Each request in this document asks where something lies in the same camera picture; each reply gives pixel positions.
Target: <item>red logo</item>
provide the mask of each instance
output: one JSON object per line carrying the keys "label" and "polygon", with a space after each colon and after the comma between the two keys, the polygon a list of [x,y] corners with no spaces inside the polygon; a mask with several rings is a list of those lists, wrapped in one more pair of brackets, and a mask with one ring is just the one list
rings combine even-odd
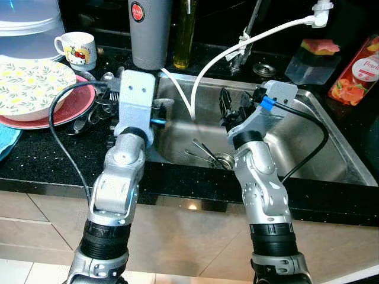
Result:
{"label": "red logo", "polygon": [[144,10],[142,6],[137,3],[133,2],[131,4],[131,15],[133,16],[133,19],[137,22],[142,22],[144,18]]}
{"label": "red logo", "polygon": [[81,59],[85,59],[85,55],[82,52],[75,52],[75,57],[80,57]]}

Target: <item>plastic container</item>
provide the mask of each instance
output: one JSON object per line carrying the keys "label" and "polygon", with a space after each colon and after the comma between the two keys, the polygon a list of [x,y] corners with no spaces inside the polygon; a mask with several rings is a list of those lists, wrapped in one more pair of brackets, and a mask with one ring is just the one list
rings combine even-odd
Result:
{"label": "plastic container", "polygon": [[379,80],[379,35],[372,35],[345,68],[329,92],[329,97],[356,106]]}
{"label": "plastic container", "polygon": [[0,0],[0,37],[42,33],[60,22],[56,0]]}
{"label": "plastic container", "polygon": [[285,75],[297,85],[323,85],[340,62],[339,55],[315,55],[300,47],[285,70]]}
{"label": "plastic container", "polygon": [[51,60],[59,61],[54,38],[65,33],[62,20],[52,30],[18,37],[0,37],[0,61],[3,60]]}

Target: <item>glass bottle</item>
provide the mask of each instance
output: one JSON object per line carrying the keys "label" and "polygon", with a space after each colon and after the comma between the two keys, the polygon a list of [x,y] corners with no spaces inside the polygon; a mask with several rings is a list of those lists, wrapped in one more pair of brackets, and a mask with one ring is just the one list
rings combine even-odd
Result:
{"label": "glass bottle", "polygon": [[174,51],[174,66],[178,69],[185,69],[190,64],[189,56],[195,30],[196,6],[197,0],[180,1],[180,22]]}

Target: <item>tile floor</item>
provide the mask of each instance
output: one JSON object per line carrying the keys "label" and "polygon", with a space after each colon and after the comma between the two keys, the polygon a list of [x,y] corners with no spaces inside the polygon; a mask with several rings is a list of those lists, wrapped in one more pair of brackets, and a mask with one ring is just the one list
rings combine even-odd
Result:
{"label": "tile floor", "polygon": [[[0,259],[1,284],[62,284],[66,280],[69,266],[20,262]],[[165,275],[148,272],[124,272],[130,284],[251,284],[246,281]]]}

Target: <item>white plastic lid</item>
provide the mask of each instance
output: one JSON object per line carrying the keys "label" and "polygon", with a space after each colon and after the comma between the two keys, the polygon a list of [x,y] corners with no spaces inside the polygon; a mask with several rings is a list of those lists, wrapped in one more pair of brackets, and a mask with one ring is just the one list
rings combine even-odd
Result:
{"label": "white plastic lid", "polygon": [[44,33],[19,37],[0,37],[0,61],[3,60],[52,60],[63,56],[54,47],[54,38],[65,33],[63,23]]}
{"label": "white plastic lid", "polygon": [[59,21],[56,0],[0,0],[0,37],[42,33]]}

